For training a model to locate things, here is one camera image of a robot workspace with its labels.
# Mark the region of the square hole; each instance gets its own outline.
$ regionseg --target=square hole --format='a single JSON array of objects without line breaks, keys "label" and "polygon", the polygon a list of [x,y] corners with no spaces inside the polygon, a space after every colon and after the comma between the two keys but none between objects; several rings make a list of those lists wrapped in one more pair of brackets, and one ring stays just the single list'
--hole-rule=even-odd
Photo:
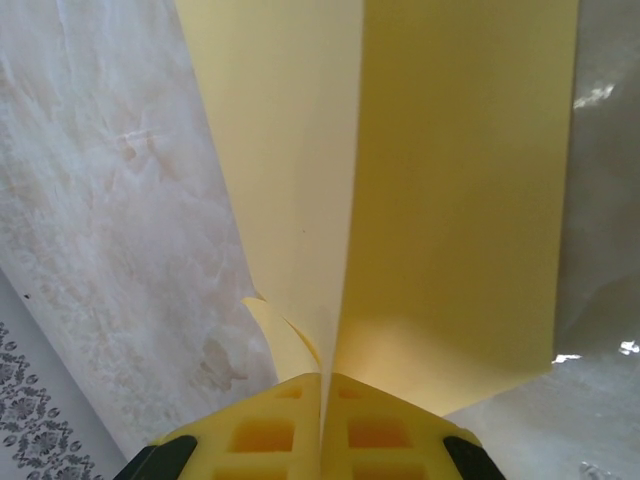
[{"label": "square hole", "polygon": [[287,480],[284,468],[221,468],[213,480]]},{"label": "square hole", "polygon": [[295,425],[284,419],[251,419],[233,433],[229,451],[234,453],[290,452]]},{"label": "square hole", "polygon": [[347,424],[349,448],[410,448],[404,424],[391,417],[351,418]]},{"label": "square hole", "polygon": [[353,480],[429,480],[422,465],[370,464],[353,467]]}]

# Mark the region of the yellow paper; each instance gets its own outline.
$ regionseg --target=yellow paper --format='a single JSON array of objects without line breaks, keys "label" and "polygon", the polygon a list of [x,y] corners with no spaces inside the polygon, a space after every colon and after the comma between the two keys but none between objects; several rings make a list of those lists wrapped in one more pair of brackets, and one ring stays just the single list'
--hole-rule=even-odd
[{"label": "yellow paper", "polygon": [[577,2],[367,2],[335,370],[437,414],[550,367]]},{"label": "yellow paper", "polygon": [[314,352],[271,305],[257,298],[245,298],[243,303],[267,339],[281,383],[305,373],[320,372]]},{"label": "yellow paper", "polygon": [[443,414],[548,368],[577,0],[176,4],[322,418],[334,371]]},{"label": "yellow paper", "polygon": [[316,346],[324,416],[351,217],[363,5],[176,6],[253,282]]}]

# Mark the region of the patterned fabric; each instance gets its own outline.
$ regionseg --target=patterned fabric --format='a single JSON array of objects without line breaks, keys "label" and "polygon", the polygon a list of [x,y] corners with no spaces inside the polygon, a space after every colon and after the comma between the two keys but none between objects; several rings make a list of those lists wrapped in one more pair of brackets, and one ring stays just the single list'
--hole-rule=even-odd
[{"label": "patterned fabric", "polygon": [[2,445],[11,449],[27,480],[103,480],[92,475],[95,464],[80,450],[69,422],[51,406],[46,388],[16,350],[9,331],[0,322],[0,431]]}]

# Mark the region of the yellow plastic part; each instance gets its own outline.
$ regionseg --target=yellow plastic part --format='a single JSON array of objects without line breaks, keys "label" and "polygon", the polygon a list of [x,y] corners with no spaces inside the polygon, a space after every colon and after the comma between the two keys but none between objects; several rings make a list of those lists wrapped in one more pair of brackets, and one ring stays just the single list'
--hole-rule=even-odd
[{"label": "yellow plastic part", "polygon": [[198,445],[179,480],[460,480],[442,440],[467,430],[334,375],[320,454],[320,375],[280,384],[163,438]]},{"label": "yellow plastic part", "polygon": [[180,480],[318,479],[319,412],[320,375],[309,373],[186,425],[156,445],[196,437]]},{"label": "yellow plastic part", "polygon": [[333,372],[445,414],[550,368],[578,0],[176,6],[259,321],[317,351],[323,417]]}]

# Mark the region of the white surface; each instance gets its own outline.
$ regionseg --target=white surface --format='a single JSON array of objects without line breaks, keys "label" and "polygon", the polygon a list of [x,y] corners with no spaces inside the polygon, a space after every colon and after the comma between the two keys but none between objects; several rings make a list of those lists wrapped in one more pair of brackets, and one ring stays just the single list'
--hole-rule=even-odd
[{"label": "white surface", "polygon": [[508,478],[640,478],[639,25],[582,2],[553,372],[450,417]]},{"label": "white surface", "polygon": [[171,0],[0,1],[0,267],[134,455],[275,382]]}]

